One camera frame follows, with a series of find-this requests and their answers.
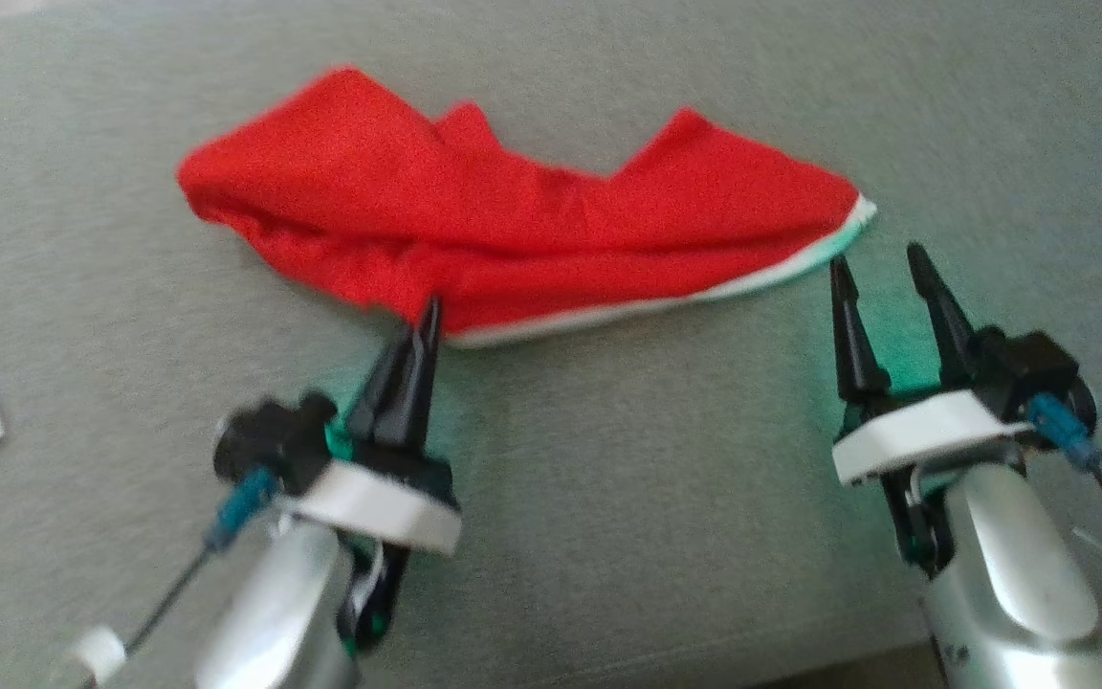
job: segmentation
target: white hem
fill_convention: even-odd
[[[603,323],[616,322],[616,320],[637,314],[651,314],[657,311],[674,309],[682,304],[690,304],[695,301],[717,301],[727,297],[735,297],[739,293],[748,293],[773,287],[785,282],[785,280],[797,278],[809,270],[814,269],[823,261],[830,260],[835,255],[844,251],[857,238],[863,227],[878,207],[871,200],[866,200],[861,193],[854,202],[852,211],[844,223],[832,232],[831,235],[822,236],[793,254],[787,260],[778,262],[766,269],[757,270],[742,278],[722,282],[717,287],[710,287],[703,292],[689,293],[687,297],[666,297],[661,300],[625,301],[619,304],[606,304],[604,306],[590,306],[588,309],[573,309],[560,311],[557,314],[542,315],[533,319],[520,320],[515,323],[504,323],[504,325],[490,325],[476,327],[464,332],[447,335],[446,341],[454,347],[463,349],[474,349],[490,347],[491,345],[504,345],[508,342],[533,340],[547,335],[557,335],[561,332],[583,330]]]

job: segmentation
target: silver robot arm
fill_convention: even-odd
[[[195,671],[198,689],[350,689],[355,656],[337,635],[352,550],[333,528],[288,518],[233,598]]]
[[[1041,332],[974,332],[919,245],[909,263],[930,306],[940,385],[897,396],[862,325],[849,266],[832,261],[847,405],[832,448],[836,474],[882,484],[901,556],[930,579],[921,602],[950,689],[1102,689],[1096,600],[1025,480],[1023,445],[1050,448],[1029,418],[1040,401],[1066,407],[1081,428],[1071,461],[1098,471],[1093,445],[1083,445],[1094,405],[1077,363]],[[944,480],[922,489],[927,475]]]
[[[943,489],[949,562],[923,609],[952,689],[1102,689],[1099,606],[1013,467],[976,463]]]

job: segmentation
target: red cloth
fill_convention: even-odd
[[[506,151],[476,105],[432,122],[349,68],[195,149],[177,180],[290,279],[408,320],[437,293],[451,336],[703,292],[835,233],[858,200],[690,109],[609,177],[555,169]]]

